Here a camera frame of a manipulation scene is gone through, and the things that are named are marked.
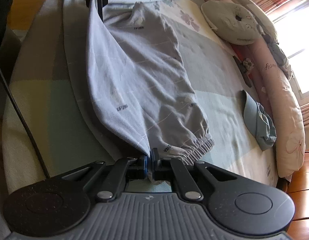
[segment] bed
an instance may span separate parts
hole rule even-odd
[[[72,84],[79,80],[66,61],[63,2],[46,0],[43,4],[23,42],[10,83],[51,176],[96,160],[113,164],[115,159],[109,152],[113,156],[117,151],[120,157],[115,144],[84,118],[84,109],[75,98]],[[205,21],[200,12],[203,2],[166,0],[153,6],[176,32],[188,78],[208,116],[215,146],[202,160],[275,187],[278,174],[273,149],[262,152],[242,118],[241,90],[257,101],[258,96],[245,84],[229,44]],[[84,41],[85,35],[83,32],[78,38]],[[85,75],[84,65],[78,71],[78,76]],[[103,143],[96,139],[96,133]],[[4,113],[2,148],[9,192],[44,179],[10,102]],[[162,192],[170,187],[167,183],[134,181],[128,190]]]

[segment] blue cloth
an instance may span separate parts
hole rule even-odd
[[[265,151],[271,148],[277,139],[275,126],[263,106],[253,100],[247,91],[242,91],[245,98],[245,125],[249,132],[256,138],[260,149]]]

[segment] metal screw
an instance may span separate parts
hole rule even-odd
[[[201,198],[201,194],[196,191],[188,191],[185,193],[186,198],[188,199],[199,199]]]
[[[113,197],[112,192],[104,190],[97,193],[97,197],[101,199],[109,199]]]

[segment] wooden furniture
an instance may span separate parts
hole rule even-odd
[[[27,30],[44,0],[13,0],[8,25],[14,30]]]
[[[303,166],[293,174],[287,193],[296,207],[287,232],[295,240],[309,240],[309,150],[305,152]]]

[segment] elastic cuff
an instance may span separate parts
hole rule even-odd
[[[202,156],[209,152],[213,146],[214,141],[208,133],[204,138],[194,143],[191,149],[187,150],[186,155],[182,156],[184,164],[193,165],[195,161],[200,160]]]

